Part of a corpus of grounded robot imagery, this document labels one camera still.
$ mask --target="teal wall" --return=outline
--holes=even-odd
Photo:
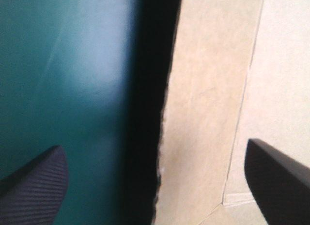
[[[55,225],[119,223],[135,0],[0,0],[0,178],[60,144]]]

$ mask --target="green surface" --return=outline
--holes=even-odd
[[[0,178],[60,144],[55,225],[115,225],[134,0],[0,0]]]

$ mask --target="grout line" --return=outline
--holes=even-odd
[[[222,203],[219,203],[216,207],[214,207],[214,209],[198,225],[201,225],[204,221],[206,221],[218,209],[220,205],[222,205]]]
[[[224,196],[225,196],[228,176],[229,176],[229,172],[231,170],[231,165],[232,165],[233,149],[234,149],[234,144],[235,144],[236,137],[237,137],[237,130],[238,130],[238,127],[239,127],[239,122],[240,122],[240,118],[241,118],[241,112],[242,112],[242,108],[243,108],[243,102],[244,102],[244,98],[245,98],[245,92],[246,92],[246,88],[247,88],[248,73],[249,73],[249,71],[250,71],[250,69],[252,67],[252,62],[253,62],[253,58],[254,58],[256,41],[257,41],[258,31],[259,31],[259,27],[260,27],[260,23],[261,23],[261,18],[262,18],[262,13],[263,13],[263,7],[264,7],[263,5],[264,5],[264,0],[262,0],[262,2],[261,2],[261,8],[260,8],[260,13],[259,13],[259,17],[258,17],[258,23],[257,23],[256,31],[255,31],[253,47],[252,47],[251,60],[250,60],[249,67],[248,67],[248,70],[247,70],[247,73],[246,73],[246,77],[245,77],[245,83],[244,83],[243,92],[242,92],[241,104],[240,104],[239,113],[238,113],[238,120],[237,120],[237,124],[236,124],[236,127],[235,127],[235,133],[234,133],[233,142],[232,142],[231,156],[230,156],[230,159],[229,159],[229,167],[228,167],[226,181],[225,181],[223,195],[222,195],[222,204],[224,204]]]

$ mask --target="beige surface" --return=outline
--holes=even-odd
[[[225,201],[249,192],[244,157],[259,138],[310,166],[310,0],[264,0]]]
[[[226,209],[219,205],[216,209],[199,225],[237,225]]]
[[[265,218],[255,202],[228,206],[225,207],[225,211],[238,225],[267,225]]]
[[[183,0],[164,110],[156,225],[222,201],[261,0]]]

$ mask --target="black carbon fiber object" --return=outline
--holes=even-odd
[[[310,170],[272,146],[249,140],[245,174],[269,225],[310,224]]]
[[[68,187],[61,146],[54,146],[0,181],[0,225],[51,225]]]

